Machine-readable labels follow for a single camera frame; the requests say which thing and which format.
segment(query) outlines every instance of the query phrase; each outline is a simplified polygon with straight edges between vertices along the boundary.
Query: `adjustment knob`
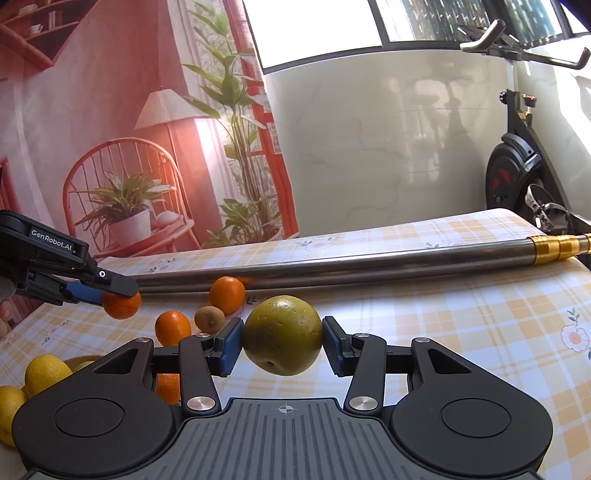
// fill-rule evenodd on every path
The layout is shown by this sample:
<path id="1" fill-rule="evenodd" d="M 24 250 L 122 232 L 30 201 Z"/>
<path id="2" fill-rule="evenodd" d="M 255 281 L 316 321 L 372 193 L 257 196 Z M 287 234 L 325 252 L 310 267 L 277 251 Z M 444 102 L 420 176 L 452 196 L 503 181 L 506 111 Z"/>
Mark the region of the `adjustment knob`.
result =
<path id="1" fill-rule="evenodd" d="M 538 102 L 538 99 L 536 97 L 534 97 L 533 95 L 524 95 L 523 100 L 524 100 L 525 106 L 528 106 L 530 108 L 535 108 L 535 104 Z"/>

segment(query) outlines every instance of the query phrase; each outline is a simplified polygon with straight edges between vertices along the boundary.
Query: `floor lamp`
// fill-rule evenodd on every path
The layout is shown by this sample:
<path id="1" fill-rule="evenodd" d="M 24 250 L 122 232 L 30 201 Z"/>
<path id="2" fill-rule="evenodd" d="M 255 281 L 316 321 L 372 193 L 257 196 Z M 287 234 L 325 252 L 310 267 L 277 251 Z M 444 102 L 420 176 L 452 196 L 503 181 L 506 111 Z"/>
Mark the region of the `floor lamp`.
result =
<path id="1" fill-rule="evenodd" d="M 144 108 L 142 108 L 138 121 L 135 124 L 135 129 L 137 130 L 138 128 L 146 128 L 152 127 L 154 125 L 165 124 L 168 131 L 168 139 L 170 140 L 170 146 L 172 149 L 172 157 L 176 163 L 177 168 L 180 169 L 178 164 L 177 150 L 174 146 L 173 133 L 170 129 L 170 124 L 177 120 L 195 118 L 199 115 L 201 115 L 201 113 L 189 105 L 187 101 L 174 90 L 171 90 L 170 88 L 166 90 L 160 89 L 157 92 L 152 92 L 148 95 L 148 99 L 144 104 Z M 183 195 L 187 214 L 192 217 L 191 209 L 189 208 L 187 195 L 184 189 L 181 194 Z"/>

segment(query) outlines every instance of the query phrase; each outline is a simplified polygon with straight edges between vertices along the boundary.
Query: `white flower pot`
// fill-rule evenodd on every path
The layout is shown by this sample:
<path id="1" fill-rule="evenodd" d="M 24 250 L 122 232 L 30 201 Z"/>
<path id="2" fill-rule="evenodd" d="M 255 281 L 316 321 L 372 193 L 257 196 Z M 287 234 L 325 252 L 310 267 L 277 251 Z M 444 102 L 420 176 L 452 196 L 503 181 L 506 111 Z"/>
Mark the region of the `white flower pot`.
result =
<path id="1" fill-rule="evenodd" d="M 143 210 L 133 217 L 126 218 L 117 223 L 109 225 L 111 240 L 119 246 L 127 247 L 141 240 L 148 238 L 152 232 L 150 229 L 150 211 Z"/>

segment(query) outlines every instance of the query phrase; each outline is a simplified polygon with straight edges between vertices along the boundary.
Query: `potted plant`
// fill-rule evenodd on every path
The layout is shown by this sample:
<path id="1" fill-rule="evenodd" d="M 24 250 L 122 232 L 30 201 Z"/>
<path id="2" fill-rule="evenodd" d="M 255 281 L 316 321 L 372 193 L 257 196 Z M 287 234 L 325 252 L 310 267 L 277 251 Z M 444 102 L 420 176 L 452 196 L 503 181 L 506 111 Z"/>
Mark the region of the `potted plant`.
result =
<path id="1" fill-rule="evenodd" d="M 84 230 L 92 229 L 96 237 L 109 226 L 111 244 L 127 247 L 151 235 L 150 212 L 154 203 L 163 202 L 165 192 L 175 190 L 172 185 L 154 179 L 148 173 L 140 173 L 119 178 L 110 171 L 105 172 L 109 186 L 99 187 L 81 193 L 89 193 L 95 198 L 90 201 L 95 209 L 75 225 L 85 224 Z"/>
<path id="2" fill-rule="evenodd" d="M 225 156 L 245 198 L 224 199 L 220 209 L 226 216 L 224 227 L 209 232 L 210 239 L 204 247 L 222 247 L 244 243 L 266 242 L 279 237 L 281 215 L 274 212 L 276 193 L 270 185 L 267 166 L 254 154 L 253 145 L 258 139 L 258 129 L 266 126 L 252 116 L 252 106 L 261 104 L 260 95 L 247 93 L 248 77 L 237 64 L 238 59 L 252 56 L 252 51 L 238 51 L 234 45 L 228 18 L 223 12 L 200 2 L 193 2 L 195 30 L 203 55 L 211 62 L 207 68 L 183 64 L 201 79 L 200 87 L 214 106 L 186 96 L 185 100 L 201 111 L 200 118 L 215 120 L 226 134 Z"/>

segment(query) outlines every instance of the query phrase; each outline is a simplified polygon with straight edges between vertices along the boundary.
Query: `metal pivot screw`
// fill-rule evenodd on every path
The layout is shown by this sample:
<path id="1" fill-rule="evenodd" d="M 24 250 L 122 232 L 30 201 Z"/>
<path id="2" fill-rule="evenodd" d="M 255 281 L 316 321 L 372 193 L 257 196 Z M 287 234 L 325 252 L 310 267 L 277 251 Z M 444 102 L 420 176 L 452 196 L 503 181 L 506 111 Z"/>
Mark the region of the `metal pivot screw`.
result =
<path id="1" fill-rule="evenodd" d="M 354 410 L 369 411 L 378 406 L 378 401 L 372 397 L 353 397 L 349 400 L 349 407 Z"/>
<path id="2" fill-rule="evenodd" d="M 191 410 L 205 411 L 216 406 L 216 401 L 211 397 L 193 397 L 187 400 L 187 407 Z"/>

